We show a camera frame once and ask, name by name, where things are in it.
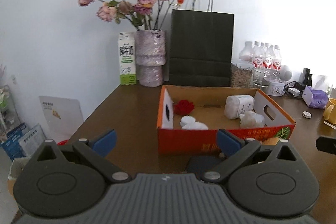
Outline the red stool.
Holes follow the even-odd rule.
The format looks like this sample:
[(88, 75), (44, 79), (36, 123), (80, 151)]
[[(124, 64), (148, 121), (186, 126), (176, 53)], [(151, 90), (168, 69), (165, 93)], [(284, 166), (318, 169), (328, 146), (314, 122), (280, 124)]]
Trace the red stool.
[(65, 145), (67, 144), (67, 142), (68, 142), (68, 139), (58, 142), (57, 145)]

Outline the white floral tin box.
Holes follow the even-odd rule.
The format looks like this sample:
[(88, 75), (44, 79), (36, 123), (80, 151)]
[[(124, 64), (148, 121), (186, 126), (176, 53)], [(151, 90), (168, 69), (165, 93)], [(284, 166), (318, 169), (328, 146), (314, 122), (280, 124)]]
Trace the white floral tin box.
[(283, 81), (270, 80), (268, 86), (266, 87), (265, 93), (268, 96), (281, 97), (285, 93), (284, 86), (285, 83)]

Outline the red fabric flower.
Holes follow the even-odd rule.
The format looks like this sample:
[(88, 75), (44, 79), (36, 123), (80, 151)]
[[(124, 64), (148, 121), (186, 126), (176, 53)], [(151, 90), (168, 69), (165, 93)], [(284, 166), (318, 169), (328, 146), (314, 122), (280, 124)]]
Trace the red fabric flower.
[(173, 106), (174, 114), (188, 116), (194, 110), (195, 105), (188, 100), (180, 100)]

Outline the yellow mug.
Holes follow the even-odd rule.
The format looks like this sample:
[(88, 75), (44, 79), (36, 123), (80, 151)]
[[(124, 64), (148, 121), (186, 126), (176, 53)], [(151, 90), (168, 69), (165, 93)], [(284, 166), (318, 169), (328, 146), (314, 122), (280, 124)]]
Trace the yellow mug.
[(323, 112), (324, 120), (329, 123), (336, 124), (336, 99), (329, 98), (325, 110)]

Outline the grey round speaker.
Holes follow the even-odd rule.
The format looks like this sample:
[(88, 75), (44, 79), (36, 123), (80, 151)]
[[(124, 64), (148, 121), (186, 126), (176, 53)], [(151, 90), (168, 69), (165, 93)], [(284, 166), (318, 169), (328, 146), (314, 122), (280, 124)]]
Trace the grey round speaker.
[(288, 68), (288, 66), (286, 65), (283, 65), (281, 66), (280, 68), (280, 72), (279, 72), (279, 77), (280, 77), (280, 80), (282, 81), (289, 81), (291, 78), (292, 78), (292, 72), (291, 70)]

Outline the red cardboard box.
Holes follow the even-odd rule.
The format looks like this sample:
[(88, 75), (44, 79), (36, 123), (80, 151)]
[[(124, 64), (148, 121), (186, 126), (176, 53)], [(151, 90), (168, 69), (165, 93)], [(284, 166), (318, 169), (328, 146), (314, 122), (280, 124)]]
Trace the red cardboard box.
[[(227, 97), (241, 95), (250, 95), (255, 99), (253, 110), (265, 118), (264, 127), (240, 128), (238, 119), (229, 120), (224, 115)], [(194, 104), (191, 116), (204, 123), (208, 127), (207, 130), (182, 128), (181, 116), (174, 111), (174, 106), (181, 100)], [(219, 150), (216, 142), (219, 129), (225, 129), (241, 139), (289, 139), (295, 125), (295, 120), (259, 89), (164, 85), (161, 88), (157, 118), (158, 153), (197, 155), (216, 152)]]

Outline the green white milk carton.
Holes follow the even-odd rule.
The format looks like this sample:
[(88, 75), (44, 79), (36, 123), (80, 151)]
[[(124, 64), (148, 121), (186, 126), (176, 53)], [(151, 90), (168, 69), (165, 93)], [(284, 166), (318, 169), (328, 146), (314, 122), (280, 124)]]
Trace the green white milk carton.
[(135, 40), (133, 32), (121, 32), (118, 36), (118, 56), (120, 68), (120, 84), (135, 85)]

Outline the crumpled white tissue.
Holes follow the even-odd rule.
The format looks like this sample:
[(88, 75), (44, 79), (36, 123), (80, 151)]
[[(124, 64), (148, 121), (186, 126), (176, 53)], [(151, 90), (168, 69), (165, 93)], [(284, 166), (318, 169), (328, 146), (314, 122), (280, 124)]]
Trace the crumpled white tissue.
[(247, 111), (240, 114), (240, 128), (263, 128), (265, 125), (264, 117), (254, 111)]

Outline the purple textured vase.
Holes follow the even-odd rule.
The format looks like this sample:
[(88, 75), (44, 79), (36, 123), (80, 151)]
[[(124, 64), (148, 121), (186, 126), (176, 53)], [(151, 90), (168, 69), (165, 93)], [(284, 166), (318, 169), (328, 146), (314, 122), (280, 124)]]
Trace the purple textured vase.
[(142, 86), (163, 84), (166, 63), (166, 33), (163, 30), (140, 30), (135, 33), (135, 63)]

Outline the empty glass cup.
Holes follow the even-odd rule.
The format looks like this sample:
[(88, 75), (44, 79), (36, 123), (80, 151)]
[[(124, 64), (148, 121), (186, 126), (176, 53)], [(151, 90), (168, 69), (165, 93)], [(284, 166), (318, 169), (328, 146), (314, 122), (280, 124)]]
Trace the empty glass cup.
[(266, 68), (254, 68), (253, 70), (253, 88), (266, 92), (270, 82), (270, 71)]

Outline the blue white boxes on floor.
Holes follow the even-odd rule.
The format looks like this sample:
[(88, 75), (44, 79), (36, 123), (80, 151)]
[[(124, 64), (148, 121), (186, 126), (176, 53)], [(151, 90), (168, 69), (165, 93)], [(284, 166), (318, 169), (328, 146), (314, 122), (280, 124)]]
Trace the blue white boxes on floor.
[(45, 140), (45, 134), (39, 124), (29, 130), (22, 123), (7, 134), (7, 140), (1, 147), (13, 161), (16, 158), (31, 157)]

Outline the pack of water bottles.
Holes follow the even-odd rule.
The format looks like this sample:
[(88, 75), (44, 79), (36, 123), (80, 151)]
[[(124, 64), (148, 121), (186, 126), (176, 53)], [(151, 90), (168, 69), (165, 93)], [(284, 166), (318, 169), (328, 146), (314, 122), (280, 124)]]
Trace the pack of water bottles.
[(251, 62), (255, 68), (270, 72), (272, 79), (280, 79), (281, 59), (279, 47), (268, 43), (246, 41), (239, 59)]

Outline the small white bottle cap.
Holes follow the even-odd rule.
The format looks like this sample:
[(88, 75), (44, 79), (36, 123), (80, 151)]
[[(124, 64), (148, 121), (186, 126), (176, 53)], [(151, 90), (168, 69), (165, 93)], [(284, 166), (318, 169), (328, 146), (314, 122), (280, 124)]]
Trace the small white bottle cap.
[(310, 119), (310, 118), (312, 117), (312, 115), (311, 115), (310, 112), (308, 112), (308, 111), (304, 111), (304, 112), (302, 113), (302, 116), (305, 117), (305, 118), (307, 118), (307, 119)]

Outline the purple tissue pack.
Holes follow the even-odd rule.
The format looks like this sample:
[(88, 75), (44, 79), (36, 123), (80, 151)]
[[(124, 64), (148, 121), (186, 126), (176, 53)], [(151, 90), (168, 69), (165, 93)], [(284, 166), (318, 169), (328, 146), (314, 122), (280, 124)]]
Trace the purple tissue pack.
[(324, 109), (328, 102), (325, 79), (318, 80), (313, 86), (306, 85), (302, 99), (309, 108)]

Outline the white power adapter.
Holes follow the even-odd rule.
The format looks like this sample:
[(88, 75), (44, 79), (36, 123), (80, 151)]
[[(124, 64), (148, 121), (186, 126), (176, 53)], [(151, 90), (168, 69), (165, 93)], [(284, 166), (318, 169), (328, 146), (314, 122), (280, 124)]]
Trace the white power adapter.
[(305, 85), (297, 81), (289, 82), (284, 86), (285, 94), (294, 99), (301, 99), (304, 90)]

